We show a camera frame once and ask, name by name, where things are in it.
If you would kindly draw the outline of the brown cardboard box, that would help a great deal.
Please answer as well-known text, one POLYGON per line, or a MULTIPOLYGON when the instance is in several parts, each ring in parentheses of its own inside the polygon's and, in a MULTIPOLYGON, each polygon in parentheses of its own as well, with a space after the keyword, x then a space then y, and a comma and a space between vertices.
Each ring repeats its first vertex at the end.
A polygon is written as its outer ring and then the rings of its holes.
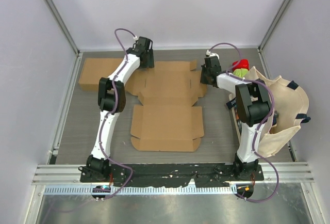
POLYGON ((197 61, 157 61, 138 69, 125 89, 137 96, 131 143, 138 151, 194 152, 204 136, 203 111, 196 102, 207 92, 197 61))
POLYGON ((87 58, 84 62, 79 85, 83 91, 98 92, 101 77, 108 77, 120 65, 120 58, 87 58))

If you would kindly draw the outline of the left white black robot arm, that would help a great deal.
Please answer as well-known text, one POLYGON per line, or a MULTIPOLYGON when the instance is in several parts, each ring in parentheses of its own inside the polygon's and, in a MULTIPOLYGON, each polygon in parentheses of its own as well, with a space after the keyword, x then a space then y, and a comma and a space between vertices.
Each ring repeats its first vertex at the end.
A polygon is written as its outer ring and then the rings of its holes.
POLYGON ((140 68, 153 68, 153 42, 146 37, 135 37, 135 43, 125 51, 125 57, 114 72, 102 77, 98 84, 97 102, 100 108, 100 124, 91 154, 81 172, 80 181, 106 182, 110 179, 110 147, 114 128, 126 105, 125 85, 140 68))

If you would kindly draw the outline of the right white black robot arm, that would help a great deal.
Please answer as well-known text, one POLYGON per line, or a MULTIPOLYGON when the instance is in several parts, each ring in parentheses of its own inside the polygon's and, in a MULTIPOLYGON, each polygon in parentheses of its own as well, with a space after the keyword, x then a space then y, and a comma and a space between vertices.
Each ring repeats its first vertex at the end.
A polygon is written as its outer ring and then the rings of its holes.
POLYGON ((241 121, 240 145, 233 162, 234 177, 245 180, 257 171, 257 148, 261 131, 274 106, 270 100, 272 94, 261 79, 239 78, 232 73, 221 70, 217 55, 206 56, 202 65, 202 84, 212 85, 233 93, 236 97, 236 108, 241 121))

